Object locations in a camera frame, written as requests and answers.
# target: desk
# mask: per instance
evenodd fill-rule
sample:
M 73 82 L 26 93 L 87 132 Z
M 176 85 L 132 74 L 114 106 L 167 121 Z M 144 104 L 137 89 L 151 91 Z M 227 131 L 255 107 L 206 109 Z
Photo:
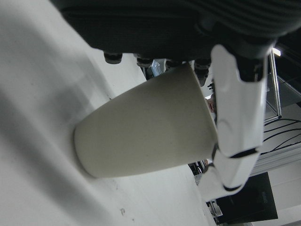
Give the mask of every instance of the desk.
M 95 179 L 75 156 L 75 125 L 144 81 L 132 55 L 106 64 L 48 1 L 0 1 L 0 225 L 215 225 L 188 165 Z

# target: black cable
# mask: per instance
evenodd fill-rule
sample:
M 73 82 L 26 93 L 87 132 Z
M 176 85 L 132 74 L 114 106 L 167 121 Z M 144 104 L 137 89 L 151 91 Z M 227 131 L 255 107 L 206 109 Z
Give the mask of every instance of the black cable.
M 283 148 L 286 148 L 286 147 L 290 147 L 290 146 L 293 146 L 293 145 L 296 145 L 296 144 L 299 144 L 299 143 L 301 143 L 301 141 L 298 141 L 298 142 L 293 143 L 293 144 L 290 144 L 290 145 L 283 146 L 283 147 L 281 147 L 281 148 L 277 148 L 277 149 L 272 150 L 272 151 L 269 151 L 269 152 L 261 153 L 260 155 L 263 155 L 263 154 L 266 154 L 266 153 L 271 153 L 271 152 L 274 152 L 274 151 L 278 151 L 278 150 L 280 150 L 280 149 L 283 149 Z
M 275 150 L 276 150 L 277 148 L 279 148 L 282 144 L 286 143 L 287 141 L 289 141 L 289 140 L 291 140 L 291 139 L 294 139 L 295 137 L 297 137 L 297 136 L 299 136 L 299 135 L 301 135 L 301 133 L 299 133 L 298 135 L 293 136 L 293 137 L 287 139 L 286 141 L 282 142 L 282 143 L 279 144 L 277 147 L 275 147 L 272 151 L 275 151 Z
M 288 129 L 288 130 L 281 131 L 281 132 L 279 132 L 279 133 L 273 134 L 272 136 L 270 136 L 270 137 L 264 139 L 264 142 L 267 141 L 267 140 L 269 140 L 269 139 L 271 139 L 271 138 L 273 138 L 273 137 L 275 137 L 275 136 L 278 136 L 278 135 L 280 135 L 280 134 L 287 133 L 287 132 L 290 132 L 290 131 L 296 131 L 296 130 L 301 130 L 301 128 L 297 128 L 297 129 Z
M 272 124 L 274 122 L 277 122 L 277 121 L 296 121 L 296 122 L 301 122 L 300 120 L 297 120 L 297 119 L 276 119 L 274 121 L 270 121 L 270 122 L 264 124 L 264 126 L 270 125 L 270 124 Z
M 280 129 L 280 128 L 283 128 L 283 127 L 286 127 L 286 126 L 290 126 L 290 125 L 293 125 L 293 124 L 295 124 L 295 123 L 299 123 L 299 121 L 294 121 L 294 122 L 289 123 L 289 124 L 286 124 L 286 125 L 284 125 L 284 126 L 279 126 L 279 127 L 277 127 L 277 128 L 273 128 L 273 129 L 264 131 L 264 133 L 271 132 L 271 131 L 273 131 L 273 130 L 277 130 L 277 129 Z
M 293 144 L 290 144 L 290 145 L 283 146 L 283 147 L 281 147 L 281 148 L 277 148 L 277 149 L 275 149 L 274 151 L 277 151 L 277 150 L 280 150 L 280 149 L 283 149 L 283 148 L 286 148 L 286 147 L 290 147 L 290 146 L 293 146 L 293 145 L 296 145 L 296 144 L 299 144 L 299 143 L 301 143 L 301 141 L 298 141 L 298 142 L 293 143 Z

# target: ceiling light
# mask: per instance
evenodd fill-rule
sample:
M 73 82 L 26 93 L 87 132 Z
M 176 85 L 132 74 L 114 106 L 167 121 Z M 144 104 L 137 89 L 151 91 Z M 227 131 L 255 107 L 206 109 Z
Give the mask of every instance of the ceiling light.
M 276 54 L 277 56 L 281 56 L 281 51 L 277 48 L 272 49 L 273 53 Z

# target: white wall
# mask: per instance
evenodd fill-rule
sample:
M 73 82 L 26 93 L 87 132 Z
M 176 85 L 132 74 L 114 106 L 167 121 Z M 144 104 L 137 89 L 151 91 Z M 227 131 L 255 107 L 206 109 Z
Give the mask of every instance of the white wall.
M 283 118 L 301 120 L 301 108 L 298 105 L 290 105 L 282 109 Z M 286 125 L 290 121 L 279 121 L 265 127 L 265 130 Z M 301 128 L 301 123 L 284 127 L 269 133 L 265 138 L 286 129 Z M 285 140 L 298 135 L 301 130 L 283 133 L 264 142 L 259 149 L 261 152 L 270 151 Z M 301 141 L 301 135 L 288 141 L 291 144 Z M 294 162 L 269 171 L 269 179 L 272 186 L 278 219 L 254 222 L 255 226 L 281 226 L 301 220 L 301 162 Z

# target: black monitor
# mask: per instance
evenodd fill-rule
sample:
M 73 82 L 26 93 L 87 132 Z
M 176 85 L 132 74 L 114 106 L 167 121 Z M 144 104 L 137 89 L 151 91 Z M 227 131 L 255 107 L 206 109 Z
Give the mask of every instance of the black monitor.
M 220 223 L 247 223 L 277 219 L 274 197 L 268 173 L 250 177 L 245 187 L 235 195 L 216 200 L 223 216 Z

